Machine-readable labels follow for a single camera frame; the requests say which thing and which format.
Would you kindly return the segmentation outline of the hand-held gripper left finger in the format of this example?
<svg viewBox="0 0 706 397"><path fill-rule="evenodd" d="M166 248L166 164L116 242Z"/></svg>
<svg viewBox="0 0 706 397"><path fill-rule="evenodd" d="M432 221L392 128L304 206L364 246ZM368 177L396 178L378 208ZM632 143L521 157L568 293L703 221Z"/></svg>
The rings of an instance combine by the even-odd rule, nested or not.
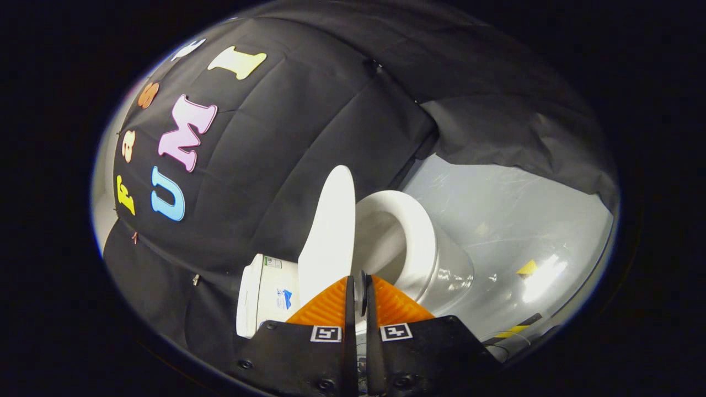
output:
<svg viewBox="0 0 706 397"><path fill-rule="evenodd" d="M355 281L345 276L287 321L266 321L229 376L257 396L356 396Z"/></svg>

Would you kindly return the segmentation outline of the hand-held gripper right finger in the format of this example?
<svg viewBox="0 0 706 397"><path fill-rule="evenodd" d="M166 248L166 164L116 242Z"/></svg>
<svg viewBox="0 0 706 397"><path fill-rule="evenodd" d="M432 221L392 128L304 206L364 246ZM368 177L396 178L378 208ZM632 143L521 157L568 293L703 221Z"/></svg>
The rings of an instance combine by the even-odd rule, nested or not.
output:
<svg viewBox="0 0 706 397"><path fill-rule="evenodd" d="M472 396L500 370L457 316L432 315L381 277L363 284L370 396Z"/></svg>

